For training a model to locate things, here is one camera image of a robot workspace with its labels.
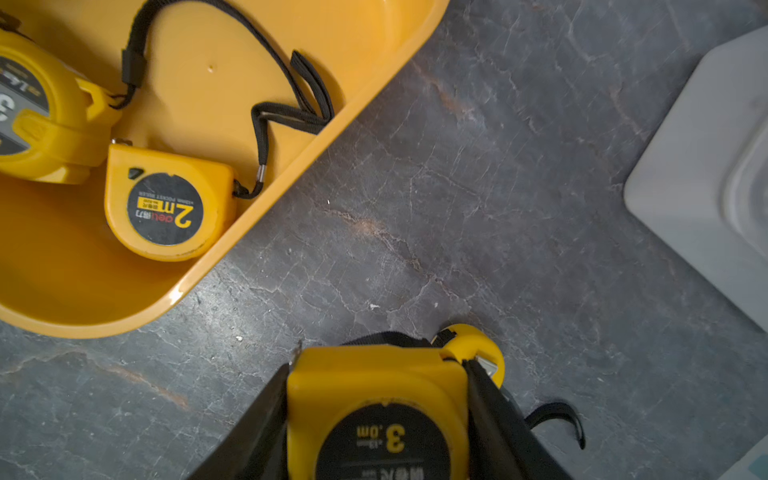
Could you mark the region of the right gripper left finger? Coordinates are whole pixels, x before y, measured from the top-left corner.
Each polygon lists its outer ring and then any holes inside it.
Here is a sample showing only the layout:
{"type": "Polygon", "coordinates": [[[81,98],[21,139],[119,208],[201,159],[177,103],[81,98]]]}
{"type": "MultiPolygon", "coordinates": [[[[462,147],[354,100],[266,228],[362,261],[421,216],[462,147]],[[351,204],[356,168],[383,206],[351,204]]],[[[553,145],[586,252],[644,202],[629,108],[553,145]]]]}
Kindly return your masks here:
{"type": "Polygon", "coordinates": [[[192,479],[287,479],[287,379],[282,365],[192,479]]]}

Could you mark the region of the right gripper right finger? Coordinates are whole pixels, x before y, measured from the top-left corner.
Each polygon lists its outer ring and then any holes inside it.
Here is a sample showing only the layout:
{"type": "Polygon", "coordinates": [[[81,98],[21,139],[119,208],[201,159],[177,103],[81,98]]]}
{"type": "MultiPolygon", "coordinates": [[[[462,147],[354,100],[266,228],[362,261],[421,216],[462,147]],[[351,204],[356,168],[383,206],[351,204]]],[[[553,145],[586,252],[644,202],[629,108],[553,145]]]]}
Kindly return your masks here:
{"type": "Polygon", "coordinates": [[[465,360],[463,368],[468,377],[469,477],[569,479],[479,362],[465,360]]]}

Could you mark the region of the yellow tape measure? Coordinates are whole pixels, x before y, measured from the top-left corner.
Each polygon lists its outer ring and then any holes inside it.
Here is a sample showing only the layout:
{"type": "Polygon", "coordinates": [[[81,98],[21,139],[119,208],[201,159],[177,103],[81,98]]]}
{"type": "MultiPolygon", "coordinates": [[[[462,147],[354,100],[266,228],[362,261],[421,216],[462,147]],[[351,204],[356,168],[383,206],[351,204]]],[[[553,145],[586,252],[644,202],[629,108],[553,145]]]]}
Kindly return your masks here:
{"type": "Polygon", "coordinates": [[[233,223],[239,199],[265,186],[268,123],[317,134],[335,115],[329,101],[307,107],[262,102],[251,109],[258,170],[252,188],[228,164],[134,147],[109,146],[105,214],[112,233],[130,251],[151,260],[182,262],[208,251],[233,223]]]}
{"type": "MultiPolygon", "coordinates": [[[[303,351],[287,379],[292,479],[471,479],[468,377],[475,360],[505,398],[505,361],[478,328],[454,324],[430,339],[381,332],[303,351]]],[[[534,434],[552,420],[586,435],[577,411],[551,401],[520,410],[534,434]]]]}

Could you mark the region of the yellow storage tray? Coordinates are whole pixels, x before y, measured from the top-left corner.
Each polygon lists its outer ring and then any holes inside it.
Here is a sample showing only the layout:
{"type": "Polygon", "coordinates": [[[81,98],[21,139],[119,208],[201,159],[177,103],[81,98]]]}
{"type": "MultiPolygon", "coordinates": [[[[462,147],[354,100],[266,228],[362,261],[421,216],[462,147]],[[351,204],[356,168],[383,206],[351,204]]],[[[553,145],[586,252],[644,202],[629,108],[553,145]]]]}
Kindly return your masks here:
{"type": "MultiPolygon", "coordinates": [[[[100,338],[173,308],[269,211],[434,33],[444,1],[240,1],[283,56],[305,55],[336,111],[317,136],[271,129],[265,191],[203,256],[159,262],[130,252],[104,211],[106,171],[81,185],[1,179],[1,318],[63,338],[100,338]]],[[[114,135],[136,146],[219,161],[252,184],[254,104],[289,103],[279,68],[237,21],[184,2],[163,9],[148,41],[143,87],[114,135]]]]}

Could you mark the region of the white plastic lidded box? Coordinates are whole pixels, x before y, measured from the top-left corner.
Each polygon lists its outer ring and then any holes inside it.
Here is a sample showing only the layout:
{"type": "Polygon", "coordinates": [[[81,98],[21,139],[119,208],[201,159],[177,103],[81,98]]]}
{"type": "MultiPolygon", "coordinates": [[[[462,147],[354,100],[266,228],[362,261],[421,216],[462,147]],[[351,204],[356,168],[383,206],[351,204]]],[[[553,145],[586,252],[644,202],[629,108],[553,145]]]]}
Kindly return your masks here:
{"type": "Polygon", "coordinates": [[[632,170],[628,210],[767,326],[767,30],[703,56],[632,170]]]}

